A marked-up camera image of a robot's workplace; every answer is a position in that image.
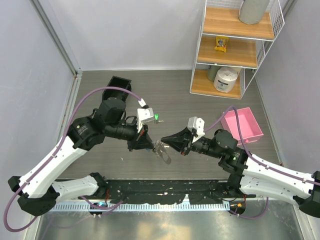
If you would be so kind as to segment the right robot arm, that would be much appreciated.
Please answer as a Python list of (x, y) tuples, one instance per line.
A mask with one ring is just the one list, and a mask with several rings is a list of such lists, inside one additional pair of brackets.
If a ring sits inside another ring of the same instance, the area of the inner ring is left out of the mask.
[(218, 165), (230, 174), (226, 191), (232, 197), (270, 197), (296, 205), (309, 216), (320, 216), (319, 171), (304, 173), (264, 160), (238, 147), (237, 140), (223, 129), (207, 138), (185, 128), (161, 141), (183, 156), (195, 152), (219, 159)]

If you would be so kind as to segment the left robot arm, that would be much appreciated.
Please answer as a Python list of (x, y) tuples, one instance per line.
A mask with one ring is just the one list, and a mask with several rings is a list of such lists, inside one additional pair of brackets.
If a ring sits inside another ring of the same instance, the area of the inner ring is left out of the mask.
[(86, 177), (57, 181), (64, 170), (75, 160), (86, 154), (94, 146), (103, 143), (106, 137), (124, 140), (129, 151), (153, 149), (148, 135), (147, 122), (154, 120), (153, 109), (141, 103), (132, 122), (128, 123), (126, 103), (122, 99), (110, 97), (103, 100), (92, 114), (77, 118), (68, 128), (65, 139), (48, 154), (50, 162), (43, 159), (27, 174), (12, 176), (8, 184), (12, 191), (26, 184), (18, 192), (20, 208), (33, 215), (41, 216), (55, 204), (81, 196), (101, 199), (107, 194), (106, 180), (97, 172)]

